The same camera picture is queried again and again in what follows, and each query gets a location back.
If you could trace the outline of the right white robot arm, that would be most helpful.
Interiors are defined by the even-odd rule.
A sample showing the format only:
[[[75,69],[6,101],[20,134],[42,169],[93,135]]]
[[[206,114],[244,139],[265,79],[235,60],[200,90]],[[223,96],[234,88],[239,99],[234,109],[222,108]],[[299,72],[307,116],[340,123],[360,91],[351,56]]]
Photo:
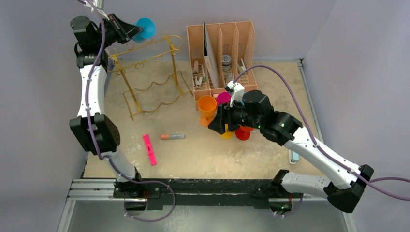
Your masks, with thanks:
[[[218,105],[207,127],[218,134],[240,127],[258,129],[265,139],[297,153],[323,173],[313,176],[279,170],[271,184],[272,192],[279,197],[305,193],[327,199],[338,210],[351,213],[364,193],[365,181],[374,173],[369,165],[358,166],[316,141],[295,117],[274,110],[259,90],[245,93],[242,102]]]

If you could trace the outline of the magenta plastic wine glass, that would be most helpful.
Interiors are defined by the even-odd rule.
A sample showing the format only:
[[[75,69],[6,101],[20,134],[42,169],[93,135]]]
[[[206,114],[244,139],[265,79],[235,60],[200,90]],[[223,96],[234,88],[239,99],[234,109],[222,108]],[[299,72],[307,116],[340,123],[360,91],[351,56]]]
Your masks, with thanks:
[[[228,92],[222,92],[222,93],[217,95],[216,101],[217,101],[218,105],[230,103],[231,95]]]

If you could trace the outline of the red plastic wine glass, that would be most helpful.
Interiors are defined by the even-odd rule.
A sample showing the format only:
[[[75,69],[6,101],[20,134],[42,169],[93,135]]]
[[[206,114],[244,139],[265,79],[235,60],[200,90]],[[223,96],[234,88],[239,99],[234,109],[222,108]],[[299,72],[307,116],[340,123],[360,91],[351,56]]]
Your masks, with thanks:
[[[254,128],[251,127],[244,127],[240,126],[238,129],[235,130],[235,136],[237,139],[241,141],[246,141],[250,138],[251,132],[254,130]]]

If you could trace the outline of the dark blue wine glass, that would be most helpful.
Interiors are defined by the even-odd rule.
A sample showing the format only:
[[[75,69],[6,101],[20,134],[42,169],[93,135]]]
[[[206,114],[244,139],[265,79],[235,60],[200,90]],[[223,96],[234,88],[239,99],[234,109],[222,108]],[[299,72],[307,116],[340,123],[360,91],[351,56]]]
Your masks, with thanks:
[[[142,32],[132,38],[136,43],[151,39],[156,34],[155,23],[149,18],[140,18],[134,25],[142,28]]]

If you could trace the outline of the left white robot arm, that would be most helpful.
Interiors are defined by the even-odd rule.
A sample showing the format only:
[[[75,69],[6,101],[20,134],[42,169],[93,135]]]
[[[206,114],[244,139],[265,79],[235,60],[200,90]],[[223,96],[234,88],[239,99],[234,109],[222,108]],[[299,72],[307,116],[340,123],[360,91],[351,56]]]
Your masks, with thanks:
[[[105,49],[114,43],[129,42],[144,28],[125,23],[114,14],[102,19],[99,25],[86,16],[77,16],[70,26],[77,39],[74,52],[82,94],[77,117],[69,121],[69,127],[86,152],[106,161],[113,169],[115,191],[140,197],[144,184],[137,169],[120,151],[119,130],[105,114],[104,90],[108,71]]]

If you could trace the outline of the yellow plastic wine glass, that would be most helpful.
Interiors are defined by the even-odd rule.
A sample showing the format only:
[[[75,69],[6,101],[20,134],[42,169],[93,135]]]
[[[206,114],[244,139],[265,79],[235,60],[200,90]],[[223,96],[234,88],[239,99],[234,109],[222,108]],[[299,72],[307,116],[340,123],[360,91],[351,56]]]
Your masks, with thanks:
[[[228,124],[225,124],[225,133],[221,134],[220,137],[224,140],[229,140],[234,136],[233,131],[229,131],[229,126]]]

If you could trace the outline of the orange plastic wine glass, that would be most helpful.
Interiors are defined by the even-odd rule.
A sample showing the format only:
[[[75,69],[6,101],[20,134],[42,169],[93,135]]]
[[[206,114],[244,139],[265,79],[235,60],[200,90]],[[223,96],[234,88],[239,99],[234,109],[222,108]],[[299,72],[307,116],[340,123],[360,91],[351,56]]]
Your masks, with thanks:
[[[203,127],[207,127],[213,120],[214,114],[217,110],[217,101],[210,95],[202,96],[199,98],[198,110],[201,114],[200,124]]]

